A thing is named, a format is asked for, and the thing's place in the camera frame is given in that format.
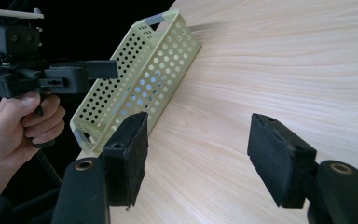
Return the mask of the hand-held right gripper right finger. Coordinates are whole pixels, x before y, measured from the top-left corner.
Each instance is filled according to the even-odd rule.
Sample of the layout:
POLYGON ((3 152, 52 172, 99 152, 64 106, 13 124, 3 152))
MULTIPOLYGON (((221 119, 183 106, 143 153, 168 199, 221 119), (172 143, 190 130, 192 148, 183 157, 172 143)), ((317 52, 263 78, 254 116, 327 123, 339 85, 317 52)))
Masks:
POLYGON ((317 151, 277 119, 254 113, 247 154, 278 207, 302 208, 317 151))

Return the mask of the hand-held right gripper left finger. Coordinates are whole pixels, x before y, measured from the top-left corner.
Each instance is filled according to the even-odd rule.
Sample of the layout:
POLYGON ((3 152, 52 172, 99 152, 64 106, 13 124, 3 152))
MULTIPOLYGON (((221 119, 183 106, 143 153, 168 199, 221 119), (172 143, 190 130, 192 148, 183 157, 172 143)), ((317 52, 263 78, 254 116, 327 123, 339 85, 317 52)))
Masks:
POLYGON ((123 120, 103 147, 103 164, 110 206, 135 206, 148 154, 146 112, 123 120))

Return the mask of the pale yellow perforated plastic basket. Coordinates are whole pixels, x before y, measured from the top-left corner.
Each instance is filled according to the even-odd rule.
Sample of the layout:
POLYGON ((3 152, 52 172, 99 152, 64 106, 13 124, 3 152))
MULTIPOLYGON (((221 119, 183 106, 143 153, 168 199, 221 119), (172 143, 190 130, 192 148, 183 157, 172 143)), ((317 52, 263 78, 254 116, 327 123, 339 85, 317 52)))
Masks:
POLYGON ((118 78, 97 79, 70 127, 84 154, 99 154, 122 121, 148 114, 151 131, 196 58, 201 43, 177 9, 137 21, 111 59, 118 78))

